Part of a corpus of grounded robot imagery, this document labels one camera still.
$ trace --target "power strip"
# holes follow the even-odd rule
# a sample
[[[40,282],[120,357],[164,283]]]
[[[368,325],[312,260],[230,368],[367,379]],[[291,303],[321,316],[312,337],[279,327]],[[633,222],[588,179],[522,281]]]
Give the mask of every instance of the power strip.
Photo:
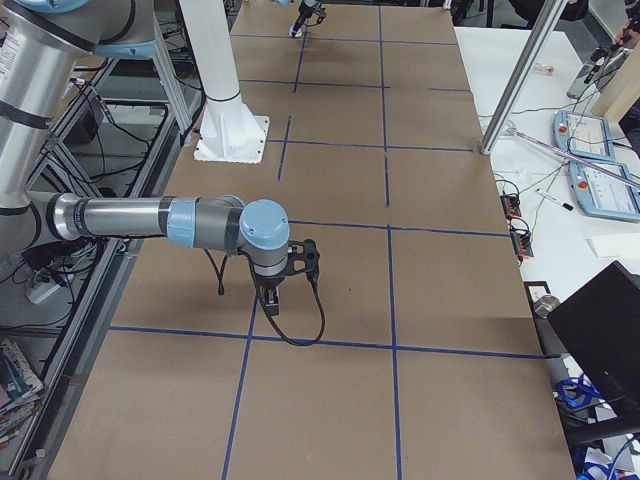
[[[72,282],[72,280],[73,274],[68,273],[65,275],[64,280],[60,280],[58,282],[53,278],[49,278],[48,281],[36,282],[32,287],[27,287],[27,300],[29,300],[34,305],[38,305],[61,288],[67,287],[68,284]]]

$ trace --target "device screen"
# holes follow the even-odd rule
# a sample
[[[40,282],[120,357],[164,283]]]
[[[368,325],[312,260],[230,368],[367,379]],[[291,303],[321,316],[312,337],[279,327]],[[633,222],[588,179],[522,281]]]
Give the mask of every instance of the device screen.
[[[586,152],[602,156],[609,155],[607,136],[601,119],[567,114],[571,151]]]
[[[598,165],[612,173],[624,176],[619,165]],[[584,168],[584,175],[589,183],[593,204],[597,208],[612,212],[637,213],[635,202],[627,185],[589,167]]]

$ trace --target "person's hand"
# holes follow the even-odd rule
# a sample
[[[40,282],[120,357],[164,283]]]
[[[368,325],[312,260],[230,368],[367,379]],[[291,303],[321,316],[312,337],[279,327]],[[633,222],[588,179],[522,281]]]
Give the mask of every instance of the person's hand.
[[[638,43],[640,43],[640,33],[630,29],[628,26],[622,28],[616,38],[613,39],[614,45],[621,45],[625,48],[634,48]]]

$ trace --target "computer monitor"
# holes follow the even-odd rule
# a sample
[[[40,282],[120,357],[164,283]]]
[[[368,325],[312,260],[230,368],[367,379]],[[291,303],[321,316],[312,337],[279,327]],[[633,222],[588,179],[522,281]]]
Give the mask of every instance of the computer monitor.
[[[615,261],[549,314],[618,416],[640,413],[640,280]]]

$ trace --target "pen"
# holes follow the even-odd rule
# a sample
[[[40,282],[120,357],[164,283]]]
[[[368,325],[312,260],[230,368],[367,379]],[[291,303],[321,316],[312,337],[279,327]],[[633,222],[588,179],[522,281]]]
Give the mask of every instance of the pen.
[[[543,190],[540,190],[539,188],[536,189],[536,193],[538,195],[540,195],[541,197],[546,198],[547,200],[555,203],[556,205],[560,205],[562,208],[566,208],[569,211],[573,210],[573,205],[570,205],[570,204],[565,203],[565,202],[561,202],[560,200],[558,200],[553,195],[549,195],[547,192],[545,192]]]

